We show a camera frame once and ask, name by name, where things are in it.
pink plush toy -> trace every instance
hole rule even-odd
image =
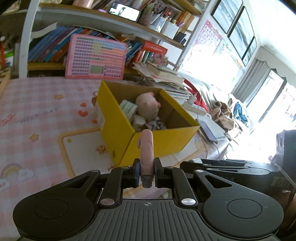
[[[140,94],[136,99],[137,113],[144,117],[146,121],[153,121],[158,115],[160,103],[154,98],[153,92]]]

brown blanket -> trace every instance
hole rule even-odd
[[[210,115],[225,132],[232,130],[235,127],[235,122],[232,119],[232,112],[229,106],[220,101],[211,101]]]

smartphone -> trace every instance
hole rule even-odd
[[[114,2],[109,10],[110,14],[126,18],[128,20],[136,22],[139,18],[140,11],[126,5]]]
[[[200,124],[200,130],[203,133],[203,135],[205,136],[206,140],[208,142],[218,144],[216,137],[214,136],[214,134],[212,133],[212,131],[208,127],[208,125],[202,120],[198,120],[198,123]]]

yellow box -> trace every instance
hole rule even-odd
[[[199,129],[198,122],[163,89],[102,81],[96,114],[106,147],[117,166],[129,166],[140,156],[140,132],[134,130],[119,104],[124,99],[135,103],[140,94],[150,91],[161,104],[158,116],[167,126],[166,130],[153,131],[155,157],[180,152]]]

red bag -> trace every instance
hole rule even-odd
[[[194,104],[199,105],[200,107],[204,108],[207,112],[209,112],[209,108],[207,107],[206,103],[203,101],[200,92],[198,92],[198,90],[194,87],[194,85],[191,82],[189,82],[189,80],[187,79],[184,79],[184,83],[190,87],[190,88],[187,87],[187,89],[191,94],[194,95],[196,93],[196,101],[194,102]]]

